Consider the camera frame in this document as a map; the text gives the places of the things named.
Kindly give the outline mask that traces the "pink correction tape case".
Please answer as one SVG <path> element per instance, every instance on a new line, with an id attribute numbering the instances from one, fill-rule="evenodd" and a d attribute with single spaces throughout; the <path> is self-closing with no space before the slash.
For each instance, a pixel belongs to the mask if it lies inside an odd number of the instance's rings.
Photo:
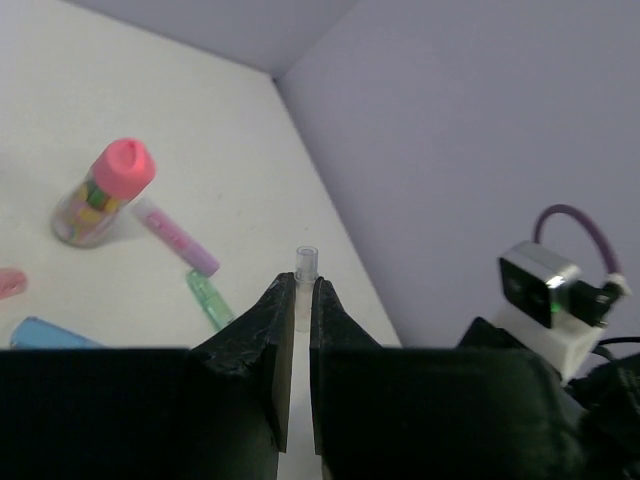
<path id="1" fill-rule="evenodd" d="M 15 268 L 0 270 L 0 299 L 4 300 L 23 293 L 27 288 L 26 274 Z"/>

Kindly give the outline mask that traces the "purple highlighter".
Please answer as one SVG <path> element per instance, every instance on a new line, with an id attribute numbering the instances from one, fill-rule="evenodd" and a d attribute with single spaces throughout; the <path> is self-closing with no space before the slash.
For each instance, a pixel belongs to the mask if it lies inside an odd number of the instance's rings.
<path id="1" fill-rule="evenodd" d="M 154 202 L 142 198 L 131 211 L 144 227 L 192 269 L 207 278 L 219 270 L 219 261 Z"/>

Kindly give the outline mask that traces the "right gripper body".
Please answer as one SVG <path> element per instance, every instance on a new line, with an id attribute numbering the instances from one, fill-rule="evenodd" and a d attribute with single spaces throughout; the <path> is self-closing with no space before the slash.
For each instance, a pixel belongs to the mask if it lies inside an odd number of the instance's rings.
<path id="1" fill-rule="evenodd" d="M 638 478 L 639 357 L 614 358 L 609 343 L 583 327 L 555 333 L 511 318 L 473 320 L 459 347 L 528 352 L 561 384 L 540 419 L 500 424 L 515 436 L 483 454 L 475 478 Z"/>

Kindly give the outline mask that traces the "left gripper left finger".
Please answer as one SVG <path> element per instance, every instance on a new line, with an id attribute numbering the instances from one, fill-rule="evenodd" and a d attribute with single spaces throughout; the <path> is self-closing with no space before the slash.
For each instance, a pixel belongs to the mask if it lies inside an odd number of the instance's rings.
<path id="1" fill-rule="evenodd" d="M 295 281 L 193 349 L 1 354 L 5 479 L 273 479 L 286 450 Z"/>

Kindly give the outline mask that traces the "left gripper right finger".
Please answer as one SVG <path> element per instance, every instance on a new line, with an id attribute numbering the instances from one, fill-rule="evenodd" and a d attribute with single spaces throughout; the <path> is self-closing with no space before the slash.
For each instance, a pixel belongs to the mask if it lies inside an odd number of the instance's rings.
<path id="1" fill-rule="evenodd" d="M 315 449 L 335 479 L 578 479 L 554 372 L 521 349 L 386 347 L 314 285 Z"/>

